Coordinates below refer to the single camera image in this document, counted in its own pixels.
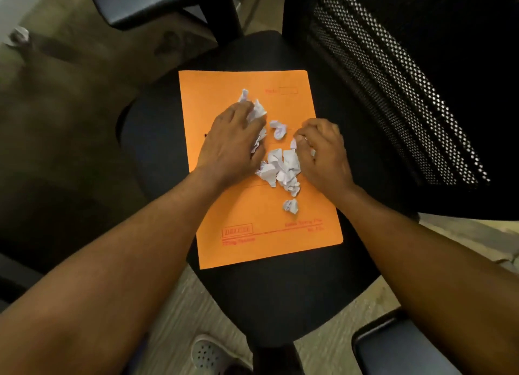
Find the person's left hand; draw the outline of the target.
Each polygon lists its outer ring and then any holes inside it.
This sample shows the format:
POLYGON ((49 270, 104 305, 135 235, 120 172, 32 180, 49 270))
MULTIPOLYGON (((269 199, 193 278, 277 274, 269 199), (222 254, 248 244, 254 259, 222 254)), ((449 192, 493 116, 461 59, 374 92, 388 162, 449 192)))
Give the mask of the person's left hand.
POLYGON ((248 138, 258 137, 265 127, 265 117, 250 124, 247 116, 254 105, 251 101, 235 103, 219 114, 205 137, 195 170, 202 172, 208 184, 224 190, 255 174, 249 169, 248 138))

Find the orange paper file folder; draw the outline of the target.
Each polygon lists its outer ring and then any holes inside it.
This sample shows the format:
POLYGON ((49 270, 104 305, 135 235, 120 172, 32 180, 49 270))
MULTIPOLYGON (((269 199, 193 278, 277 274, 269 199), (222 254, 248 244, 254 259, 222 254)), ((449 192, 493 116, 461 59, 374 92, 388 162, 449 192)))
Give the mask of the orange paper file folder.
MULTIPOLYGON (((243 89, 267 111, 267 123, 278 120, 288 133, 276 141, 267 128, 267 152, 289 149, 301 123, 315 117, 314 98, 305 70, 198 71, 181 70, 179 86, 189 171, 197 164, 205 135, 215 117, 236 102, 243 89)), ((199 267, 221 267, 272 256, 339 245, 343 236, 337 211, 302 174, 296 197, 257 175, 225 191, 197 231, 199 267), (295 198, 298 213, 283 210, 295 198)))

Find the person's right forearm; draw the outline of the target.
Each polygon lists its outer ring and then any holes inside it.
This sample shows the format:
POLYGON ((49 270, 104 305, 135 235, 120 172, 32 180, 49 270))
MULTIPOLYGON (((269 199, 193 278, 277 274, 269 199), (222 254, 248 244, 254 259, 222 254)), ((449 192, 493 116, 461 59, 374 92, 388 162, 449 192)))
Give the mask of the person's right forearm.
POLYGON ((401 306, 465 375, 519 375, 519 274, 353 187, 334 205, 401 306))

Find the grey perforated clog shoe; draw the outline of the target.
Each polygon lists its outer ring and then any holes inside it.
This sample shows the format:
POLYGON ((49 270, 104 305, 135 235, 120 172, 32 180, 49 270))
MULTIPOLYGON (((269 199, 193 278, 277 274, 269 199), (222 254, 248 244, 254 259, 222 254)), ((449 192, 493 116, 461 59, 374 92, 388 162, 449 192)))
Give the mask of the grey perforated clog shoe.
POLYGON ((197 375, 253 375, 252 365, 206 334, 194 338, 191 360, 197 375))

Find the large crumpled white paper clump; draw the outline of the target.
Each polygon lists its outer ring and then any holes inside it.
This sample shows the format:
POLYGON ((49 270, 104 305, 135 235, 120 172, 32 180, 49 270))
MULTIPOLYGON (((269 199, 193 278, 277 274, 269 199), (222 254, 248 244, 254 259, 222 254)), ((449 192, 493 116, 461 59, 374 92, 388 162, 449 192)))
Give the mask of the large crumpled white paper clump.
POLYGON ((255 174, 266 181, 270 187, 280 185, 284 190, 296 197, 301 185, 298 175, 301 173, 301 165, 294 147, 290 149, 275 149, 267 153, 267 160, 262 161, 259 170, 255 174))

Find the person's right hand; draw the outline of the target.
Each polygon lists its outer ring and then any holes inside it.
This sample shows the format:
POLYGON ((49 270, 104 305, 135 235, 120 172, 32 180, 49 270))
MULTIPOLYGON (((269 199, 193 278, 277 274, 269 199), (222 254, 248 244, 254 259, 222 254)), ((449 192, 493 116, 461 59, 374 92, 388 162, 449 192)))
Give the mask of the person's right hand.
POLYGON ((327 119, 310 118, 295 134, 304 135, 316 151, 315 159, 310 155, 308 170, 301 171, 303 176, 336 208, 342 208, 357 186, 339 126, 327 119))

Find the black office chair seat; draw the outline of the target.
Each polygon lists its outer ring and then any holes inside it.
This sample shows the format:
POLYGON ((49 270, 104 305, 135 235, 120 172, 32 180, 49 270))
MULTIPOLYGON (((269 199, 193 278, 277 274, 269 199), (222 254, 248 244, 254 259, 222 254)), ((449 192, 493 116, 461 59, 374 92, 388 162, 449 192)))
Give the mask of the black office chair seat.
MULTIPOLYGON (((340 127, 355 183, 384 205, 417 219, 415 177, 400 147, 383 134, 320 48, 295 45, 274 30, 244 36, 183 63, 123 110, 118 140, 148 200, 187 175, 179 70, 307 70, 317 116, 340 127)), ((340 313, 380 276, 352 225, 336 215, 345 238, 340 245, 202 271, 194 241, 187 261, 248 342, 259 347, 292 343, 340 313)))

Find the black mesh chair backrest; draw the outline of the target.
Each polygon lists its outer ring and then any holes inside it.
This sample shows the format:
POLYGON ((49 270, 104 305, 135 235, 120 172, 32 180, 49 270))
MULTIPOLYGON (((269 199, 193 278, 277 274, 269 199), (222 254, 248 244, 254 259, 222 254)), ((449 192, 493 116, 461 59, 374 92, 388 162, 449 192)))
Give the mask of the black mesh chair backrest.
POLYGON ((519 221, 519 0, 285 0, 400 157, 421 213, 519 221))

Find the person's left forearm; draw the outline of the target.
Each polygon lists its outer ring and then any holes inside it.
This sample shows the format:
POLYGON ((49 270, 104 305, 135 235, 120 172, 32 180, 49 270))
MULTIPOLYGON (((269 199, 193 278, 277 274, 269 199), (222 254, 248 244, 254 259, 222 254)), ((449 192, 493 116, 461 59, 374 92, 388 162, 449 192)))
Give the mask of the person's left forearm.
POLYGON ((117 375, 228 187, 216 168, 180 184, 71 255, 0 314, 0 375, 117 375))

